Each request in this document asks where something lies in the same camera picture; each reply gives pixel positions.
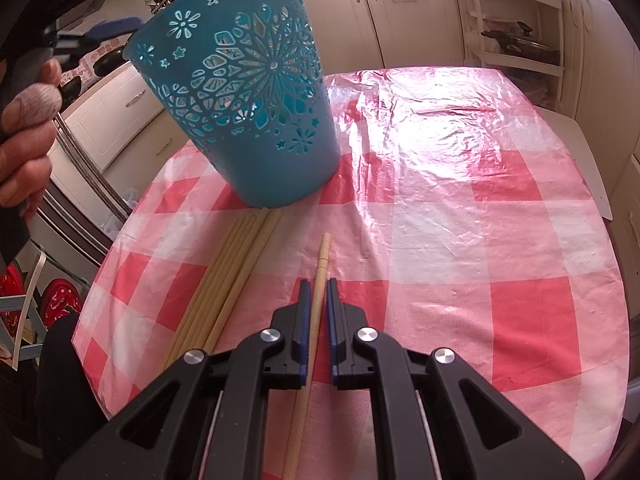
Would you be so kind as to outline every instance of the blue plastic basket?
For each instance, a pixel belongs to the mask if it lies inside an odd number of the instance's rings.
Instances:
[[[177,0],[124,57],[248,205],[294,202],[338,167],[302,0]]]

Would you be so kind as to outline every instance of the table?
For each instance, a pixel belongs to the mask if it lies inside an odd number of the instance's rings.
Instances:
[[[625,402],[620,272],[562,142],[502,73],[407,68],[326,78],[342,157],[322,190],[283,209],[217,351],[268,326],[314,275],[405,347],[448,346],[567,450],[588,479]],[[123,227],[73,343],[107,414],[155,377],[228,225],[246,206],[192,144]],[[375,478],[368,392],[329,378],[323,320],[298,478]],[[282,474],[293,392],[272,392],[265,476]]]

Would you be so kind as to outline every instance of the triangular cutout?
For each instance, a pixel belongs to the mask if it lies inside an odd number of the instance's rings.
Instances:
[[[178,382],[167,384],[124,425],[120,436],[145,449],[153,449],[179,389]]]
[[[495,449],[519,436],[518,425],[470,380],[460,381],[460,390],[487,449]]]

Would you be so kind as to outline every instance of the white shelf rack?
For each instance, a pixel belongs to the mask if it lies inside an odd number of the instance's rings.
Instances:
[[[466,6],[466,0],[458,0],[460,7],[460,13],[467,13],[467,16],[461,16],[463,28],[465,28],[465,36],[469,32],[475,32],[478,35],[478,45],[469,45],[465,41],[465,54],[466,64],[481,66],[505,66],[512,68],[522,68],[525,70],[531,70],[533,72],[539,72],[558,78],[558,88],[556,91],[556,98],[559,99],[562,93],[562,76],[564,74],[564,25],[562,22],[562,0],[532,0],[544,6],[551,7],[558,12],[558,29],[559,29],[559,51],[560,51],[560,64],[559,66],[551,65],[547,63],[540,63],[518,56],[509,56],[508,54],[495,54],[493,52],[487,52],[484,47],[484,37],[481,36],[481,32],[484,31],[484,21],[482,20],[482,5],[481,0],[472,0],[473,10],[468,9]],[[476,26],[471,25],[472,20],[476,20]],[[540,29],[540,12],[538,13],[538,28]]]

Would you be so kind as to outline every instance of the wooden stick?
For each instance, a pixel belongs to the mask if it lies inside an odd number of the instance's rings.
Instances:
[[[303,386],[296,394],[296,404],[293,409],[291,419],[291,429],[289,430],[289,441],[287,442],[287,454],[284,460],[284,473],[282,480],[295,480],[298,471],[298,460],[300,459],[300,447],[302,446],[302,435],[305,431],[306,409],[309,404],[309,393],[311,391],[311,381],[314,376],[314,364],[316,362],[316,350],[318,349],[318,332],[320,330],[320,319],[322,317],[322,299],[326,288],[326,268],[329,264],[329,246],[331,235],[325,233],[320,244],[320,256],[318,258],[318,268],[316,269],[316,279],[314,280],[314,294],[311,301],[311,320],[309,330],[309,361],[306,366],[306,386]]]
[[[191,326],[193,322],[193,318],[196,314],[196,311],[193,309],[193,305],[198,301],[198,298],[202,293],[202,289],[207,283],[207,280],[209,279],[209,277],[212,274],[214,274],[220,267],[220,262],[222,260],[223,253],[225,252],[225,250],[228,250],[228,245],[230,241],[233,239],[233,236],[240,229],[242,225],[242,220],[243,219],[241,218],[236,218],[236,220],[234,220],[234,222],[231,224],[229,229],[226,231],[226,234],[222,240],[222,243],[218,247],[216,254],[211,259],[209,263],[209,267],[207,267],[207,270],[205,271],[202,279],[200,280],[200,283],[198,284],[198,288],[193,293],[193,296],[191,297],[191,300],[187,305],[186,310],[184,311],[184,315],[180,320],[180,325],[178,325],[178,329],[174,332],[174,336],[172,337],[171,342],[169,343],[169,349],[167,351],[166,357],[162,362],[161,370],[165,370],[168,367],[168,365],[174,362],[175,360],[174,355],[177,352],[176,347],[182,346],[182,342],[184,341],[184,336],[186,335],[186,332],[189,330],[189,327]]]
[[[213,352],[213,349],[216,347],[218,339],[220,339],[220,334],[222,334],[222,330],[225,327],[227,320],[229,319],[231,310],[236,304],[236,301],[238,300],[238,296],[240,296],[240,292],[242,292],[242,289],[244,288],[244,284],[246,283],[246,280],[249,278],[249,274],[251,273],[252,270],[254,270],[254,267],[258,261],[258,258],[260,258],[262,251],[264,250],[265,246],[267,245],[267,242],[269,241],[269,237],[271,236],[271,233],[273,233],[273,230],[275,229],[276,224],[278,223],[278,220],[280,220],[280,216],[282,216],[282,212],[278,209],[271,211],[269,213],[269,217],[267,218],[267,221],[264,223],[264,227],[262,228],[262,231],[256,238],[254,244],[251,247],[251,251],[247,255],[244,263],[242,264],[242,269],[240,269],[240,272],[238,273],[238,277],[236,278],[233,284],[233,287],[229,291],[228,298],[226,298],[225,304],[222,306],[222,309],[220,310],[220,314],[216,320],[215,325],[213,326],[213,328],[209,329],[209,337],[207,337],[203,346],[203,350],[206,353],[210,354],[211,352]]]
[[[182,343],[182,347],[180,348],[178,355],[183,354],[190,348],[200,348],[201,345],[197,343],[198,335],[202,331],[202,324],[209,317],[211,303],[225,301],[226,292],[221,290],[220,285],[225,282],[230,272],[233,272],[234,276],[236,275],[236,272],[238,272],[237,270],[233,271],[232,268],[239,257],[238,254],[242,251],[242,248],[248,244],[247,238],[250,236],[251,232],[254,231],[256,222],[256,217],[251,215],[247,223],[243,226],[242,231],[240,231],[238,237],[234,240],[234,244],[229,247],[229,251],[225,255],[225,259],[220,265],[218,272],[216,272],[216,275],[212,277],[209,283],[207,283],[206,288],[203,290],[203,293],[195,306],[197,311],[196,317],[184,338],[184,342]],[[222,300],[218,300],[218,296],[220,295],[222,295]]]
[[[244,261],[247,258],[247,255],[250,253],[256,238],[261,234],[260,229],[262,228],[265,220],[267,219],[267,215],[269,215],[269,210],[264,208],[258,214],[258,218],[255,221],[254,226],[251,229],[251,232],[246,236],[242,247],[238,250],[238,254],[234,259],[229,272],[222,280],[219,290],[216,290],[209,296],[209,306],[207,306],[207,315],[201,323],[199,330],[197,332],[197,336],[193,339],[194,348],[203,348],[204,343],[207,341],[207,336],[209,336],[211,330],[214,325],[218,321],[218,316],[220,315],[220,311],[222,307],[226,303],[227,297],[229,295],[229,291],[233,287],[234,282],[236,281],[236,277],[238,276],[238,272],[240,272],[242,266],[244,265]]]

